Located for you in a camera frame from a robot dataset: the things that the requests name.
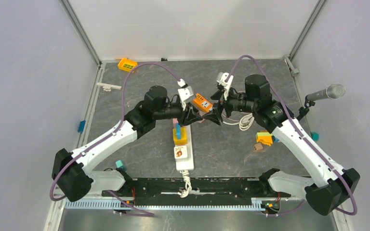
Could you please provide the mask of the pink cube socket adapter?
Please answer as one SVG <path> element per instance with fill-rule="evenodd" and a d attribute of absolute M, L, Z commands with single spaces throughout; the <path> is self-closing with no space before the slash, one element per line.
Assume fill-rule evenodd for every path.
<path fill-rule="evenodd" d="M 177 120 L 176 118 L 174 118 L 174 119 L 172 120 L 172 123 L 173 123 L 173 125 L 174 125 L 174 126 L 176 126 L 176 125 L 178 124 L 178 120 Z"/>

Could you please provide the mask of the yellow cube socket adapter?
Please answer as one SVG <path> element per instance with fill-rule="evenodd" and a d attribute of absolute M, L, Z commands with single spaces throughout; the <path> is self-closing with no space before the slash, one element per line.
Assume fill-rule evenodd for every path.
<path fill-rule="evenodd" d="M 173 142 L 175 146 L 182 146 L 188 144 L 188 135 L 186 127 L 180 127 L 179 129 L 174 128 L 173 133 Z"/>

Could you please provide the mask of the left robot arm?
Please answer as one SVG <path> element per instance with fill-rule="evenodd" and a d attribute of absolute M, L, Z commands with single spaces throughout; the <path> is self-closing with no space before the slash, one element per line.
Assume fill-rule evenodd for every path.
<path fill-rule="evenodd" d="M 90 192 L 105 190 L 128 195 L 132 183 L 120 171 L 95 171 L 94 168 L 121 147 L 154 129 L 158 120 L 176 118 L 181 126 L 187 126 L 202 119 L 191 104 L 195 94 L 190 86 L 178 89 L 176 98 L 171 102 L 164 87 L 152 86 L 144 99 L 109 131 L 71 152 L 65 148 L 59 150 L 53 163 L 53 186 L 58 186 L 63 197 L 71 202 Z"/>

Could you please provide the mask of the blue rounded adapter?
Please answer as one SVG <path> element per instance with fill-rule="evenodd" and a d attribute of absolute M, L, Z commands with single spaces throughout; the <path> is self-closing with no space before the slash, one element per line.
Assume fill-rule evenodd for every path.
<path fill-rule="evenodd" d="M 179 125 L 179 123 L 175 126 L 175 135 L 177 140 L 180 140 L 182 138 L 181 126 Z"/>

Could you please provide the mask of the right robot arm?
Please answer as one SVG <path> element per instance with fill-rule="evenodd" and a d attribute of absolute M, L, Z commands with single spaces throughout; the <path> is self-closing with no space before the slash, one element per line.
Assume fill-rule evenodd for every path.
<path fill-rule="evenodd" d="M 250 113 L 255 122 L 284 144 L 309 173 L 306 178 L 273 168 L 260 176 L 262 195 L 272 196 L 278 192 L 296 196 L 323 216 L 338 210 L 346 200 L 354 200 L 360 174 L 353 168 L 343 168 L 312 140 L 286 105 L 273 99 L 265 76 L 247 76 L 242 93 L 232 87 L 232 81 L 229 73 L 218 75 L 217 92 L 211 97 L 213 108 L 205 119 L 221 125 L 222 112 L 226 116 L 236 111 Z"/>

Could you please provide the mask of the white cube adapter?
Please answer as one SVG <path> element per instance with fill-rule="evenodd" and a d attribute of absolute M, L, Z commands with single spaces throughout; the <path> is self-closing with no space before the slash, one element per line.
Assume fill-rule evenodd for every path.
<path fill-rule="evenodd" d="M 174 147 L 174 158 L 176 161 L 185 161 L 188 159 L 188 151 L 186 145 Z"/>

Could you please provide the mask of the white multicolour power strip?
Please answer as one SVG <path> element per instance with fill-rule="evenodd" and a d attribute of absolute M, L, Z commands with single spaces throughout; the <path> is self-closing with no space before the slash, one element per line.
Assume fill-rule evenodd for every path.
<path fill-rule="evenodd" d="M 180 126 L 177 119 L 173 119 L 172 123 L 176 170 L 178 172 L 194 170 L 191 126 Z"/>

